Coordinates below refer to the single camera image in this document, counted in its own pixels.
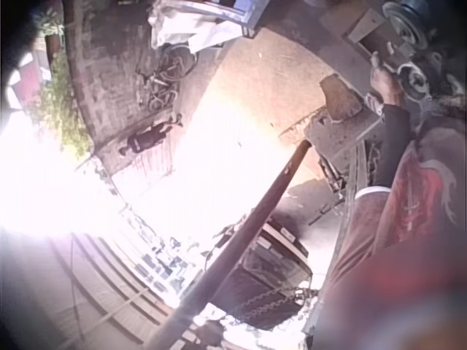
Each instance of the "ground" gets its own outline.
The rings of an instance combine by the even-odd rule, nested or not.
[[[158,232],[200,240],[237,221],[257,204],[295,148],[278,136],[324,104],[319,83],[332,73],[316,55],[267,28],[254,39],[234,42],[186,120],[188,127],[170,135],[179,144],[174,173],[146,192],[136,210],[152,216],[148,222]],[[196,94],[198,85],[184,88],[184,94]],[[181,101],[180,111],[189,116],[193,102]],[[319,286],[339,217],[330,214],[308,225],[323,205],[336,201],[316,161],[311,149],[274,218],[306,245]]]

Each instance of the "sunlight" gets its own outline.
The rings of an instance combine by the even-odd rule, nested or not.
[[[23,112],[10,118],[0,137],[0,223],[33,236],[70,231],[104,234],[115,206],[96,192],[74,161],[51,138],[38,140]]]
[[[243,114],[223,96],[201,102],[174,156],[174,173],[134,204],[157,232],[208,244],[269,189],[293,147],[285,149]]]

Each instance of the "metal pole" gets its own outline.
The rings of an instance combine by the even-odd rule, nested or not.
[[[229,277],[236,264],[246,252],[247,247],[257,237],[260,229],[279,203],[287,186],[312,146],[303,140],[292,158],[276,178],[260,203],[249,215],[239,232],[233,235],[230,243],[222,251],[211,267],[180,303],[180,306],[163,323],[151,337],[145,348],[147,350],[168,350],[174,345],[193,323],[198,315],[214,297],[221,284]]]

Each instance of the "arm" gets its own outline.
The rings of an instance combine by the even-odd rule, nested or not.
[[[391,188],[399,161],[410,142],[410,115],[402,107],[404,93],[401,87],[382,65],[377,52],[371,57],[371,86],[382,97],[385,116],[385,140],[374,185]]]
[[[383,115],[385,116],[385,140],[374,186],[391,188],[399,161],[411,139],[410,116],[405,109],[389,104],[383,107]]]

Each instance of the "bicycle wheel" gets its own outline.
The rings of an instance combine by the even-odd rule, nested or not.
[[[186,44],[175,44],[164,50],[161,62],[161,77],[169,82],[176,82],[194,70],[198,64],[198,53],[191,53]]]

